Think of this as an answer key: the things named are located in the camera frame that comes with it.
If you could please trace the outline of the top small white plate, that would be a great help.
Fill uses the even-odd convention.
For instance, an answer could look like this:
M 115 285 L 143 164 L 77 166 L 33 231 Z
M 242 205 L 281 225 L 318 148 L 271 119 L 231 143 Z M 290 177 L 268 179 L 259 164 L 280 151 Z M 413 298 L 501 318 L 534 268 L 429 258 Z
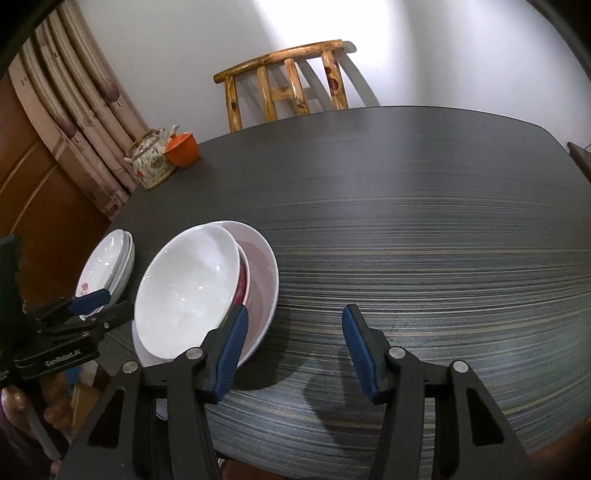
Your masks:
M 126 235 L 116 229 L 108 233 L 95 247 L 79 276 L 75 296 L 82 297 L 112 283 L 126 246 Z

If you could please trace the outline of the small white plate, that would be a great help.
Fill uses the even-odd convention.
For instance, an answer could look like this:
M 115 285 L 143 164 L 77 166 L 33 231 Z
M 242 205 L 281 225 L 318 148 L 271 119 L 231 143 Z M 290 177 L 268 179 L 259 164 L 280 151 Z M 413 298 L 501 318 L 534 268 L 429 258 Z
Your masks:
M 126 235 L 126 246 L 124 248 L 123 257 L 120 263 L 118 264 L 118 270 L 115 273 L 112 283 L 107 288 L 107 290 L 111 294 L 111 300 L 107 305 L 98 308 L 96 311 L 92 312 L 89 315 L 80 315 L 79 317 L 81 319 L 85 319 L 90 315 L 97 314 L 101 310 L 115 305 L 126 288 L 135 261 L 135 245 L 133 243 L 131 233 L 125 230 L 123 231 Z
M 108 233 L 95 247 L 79 276 L 75 296 L 82 297 L 112 283 L 126 246 L 126 235 L 116 229 Z

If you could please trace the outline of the bottom small white plate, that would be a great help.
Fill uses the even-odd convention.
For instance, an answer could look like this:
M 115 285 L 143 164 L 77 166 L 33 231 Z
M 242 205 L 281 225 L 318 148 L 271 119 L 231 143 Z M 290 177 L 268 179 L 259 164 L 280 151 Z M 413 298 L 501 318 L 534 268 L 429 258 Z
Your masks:
M 133 243 L 131 233 L 125 230 L 123 231 L 126 235 L 126 246 L 124 248 L 123 257 L 120 263 L 118 264 L 118 270 L 115 273 L 112 283 L 107 288 L 107 290 L 111 294 L 111 300 L 107 305 L 98 308 L 96 311 L 92 312 L 89 315 L 80 315 L 79 317 L 81 319 L 85 319 L 90 315 L 97 314 L 101 310 L 115 305 L 126 288 L 135 261 L 135 245 Z

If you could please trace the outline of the brown wooden cabinet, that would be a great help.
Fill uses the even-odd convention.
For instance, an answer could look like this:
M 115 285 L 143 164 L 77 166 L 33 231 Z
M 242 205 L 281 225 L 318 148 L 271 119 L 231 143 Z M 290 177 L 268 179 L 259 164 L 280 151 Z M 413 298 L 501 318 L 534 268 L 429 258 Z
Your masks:
M 58 165 L 1 80 L 1 235 L 20 238 L 18 284 L 29 309 L 74 294 L 109 220 Z

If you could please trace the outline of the white bowl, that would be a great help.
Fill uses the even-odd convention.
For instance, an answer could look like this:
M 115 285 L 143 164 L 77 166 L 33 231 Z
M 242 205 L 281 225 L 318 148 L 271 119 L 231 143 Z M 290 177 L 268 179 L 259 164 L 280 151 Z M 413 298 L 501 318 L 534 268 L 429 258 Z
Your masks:
M 151 355 L 172 360 L 200 346 L 231 307 L 245 303 L 249 289 L 245 252 L 228 230 L 214 224 L 186 229 L 158 251 L 140 281 L 139 341 Z

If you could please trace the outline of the large white pink plate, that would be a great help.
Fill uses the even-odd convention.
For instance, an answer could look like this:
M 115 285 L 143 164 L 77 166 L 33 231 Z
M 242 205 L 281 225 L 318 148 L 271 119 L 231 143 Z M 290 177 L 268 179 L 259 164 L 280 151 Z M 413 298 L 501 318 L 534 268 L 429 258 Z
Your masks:
M 242 247 L 242 251 L 245 252 L 245 259 L 249 266 L 249 297 L 245 303 L 242 303 L 249 312 L 249 329 L 247 329 L 245 344 L 243 344 L 242 354 L 238 360 L 238 366 L 242 366 L 256 352 L 266 331 L 269 330 L 271 322 L 273 322 L 280 290 L 280 275 L 276 256 L 266 238 L 252 226 L 229 220 L 207 224 L 219 225 L 228 230 L 235 237 L 238 246 Z M 143 367 L 168 363 L 173 360 L 162 360 L 145 350 L 137 336 L 134 319 L 131 328 L 135 353 L 138 362 Z

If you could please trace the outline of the floral ceramic teapot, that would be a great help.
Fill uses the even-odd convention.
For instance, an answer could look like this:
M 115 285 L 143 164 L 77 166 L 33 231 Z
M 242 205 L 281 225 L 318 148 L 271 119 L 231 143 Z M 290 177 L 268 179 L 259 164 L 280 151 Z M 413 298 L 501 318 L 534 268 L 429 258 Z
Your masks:
M 145 190 L 161 185 L 177 169 L 164 155 L 166 140 L 163 129 L 151 129 L 135 140 L 125 153 L 124 160 L 131 165 Z

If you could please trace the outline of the orange cup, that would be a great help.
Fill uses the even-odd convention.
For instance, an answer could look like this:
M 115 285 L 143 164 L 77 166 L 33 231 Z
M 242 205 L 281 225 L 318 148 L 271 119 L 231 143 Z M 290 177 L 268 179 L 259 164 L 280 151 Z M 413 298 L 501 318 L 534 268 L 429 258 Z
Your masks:
M 173 134 L 166 144 L 164 156 L 178 168 L 190 167 L 199 158 L 197 140 L 191 132 Z

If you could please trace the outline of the beige patterned curtain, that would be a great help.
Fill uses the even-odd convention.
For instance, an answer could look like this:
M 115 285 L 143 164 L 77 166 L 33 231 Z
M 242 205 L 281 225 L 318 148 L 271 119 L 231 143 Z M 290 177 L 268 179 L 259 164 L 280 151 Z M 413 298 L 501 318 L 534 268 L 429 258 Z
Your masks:
M 114 218 L 139 185 L 125 154 L 147 128 L 76 2 L 61 2 L 36 27 L 8 76 L 52 157 L 103 215 Z

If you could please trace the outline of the dark chair back right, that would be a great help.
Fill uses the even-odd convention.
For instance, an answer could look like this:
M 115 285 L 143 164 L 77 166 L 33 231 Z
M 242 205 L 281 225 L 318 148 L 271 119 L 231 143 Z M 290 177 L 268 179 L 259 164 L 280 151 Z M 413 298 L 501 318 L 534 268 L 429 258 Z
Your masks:
M 572 142 L 568 142 L 567 147 L 570 157 L 580 168 L 587 180 L 591 182 L 591 152 Z

